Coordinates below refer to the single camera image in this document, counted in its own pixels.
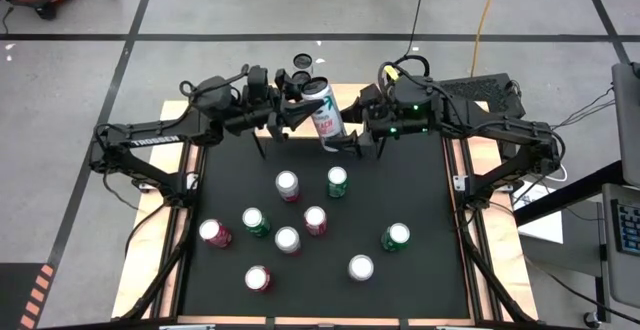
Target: black mat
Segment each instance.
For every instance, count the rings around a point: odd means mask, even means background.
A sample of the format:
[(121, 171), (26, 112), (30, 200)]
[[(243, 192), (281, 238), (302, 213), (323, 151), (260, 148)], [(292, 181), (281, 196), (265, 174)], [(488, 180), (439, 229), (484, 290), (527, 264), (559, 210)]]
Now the black mat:
[[(180, 314), (469, 317), (440, 137), (391, 140), (379, 161), (327, 153), (317, 140), (270, 143), (267, 150), (265, 161), (249, 136), (229, 136), (209, 150), (194, 225), (217, 218), (231, 228), (234, 240), (222, 250), (194, 237)], [(336, 165), (349, 176), (341, 199), (326, 195), (326, 173)], [(275, 189), (275, 176), (284, 169), (298, 175), (296, 204), (284, 203)], [(327, 212), (328, 232), (322, 238), (304, 229), (302, 214), (311, 205)], [(271, 220), (267, 238), (254, 238), (244, 229), (241, 214), (251, 206)], [(409, 226), (411, 240), (404, 251), (387, 253), (380, 235), (394, 222)], [(298, 257), (275, 247), (275, 231), (286, 225), (301, 235)], [(353, 283), (347, 265), (361, 253), (372, 258), (375, 271), (369, 281)], [(264, 294), (244, 285), (245, 272), (256, 264), (272, 271), (273, 286)]]
[(17, 329), (44, 264), (0, 264), (0, 329)]

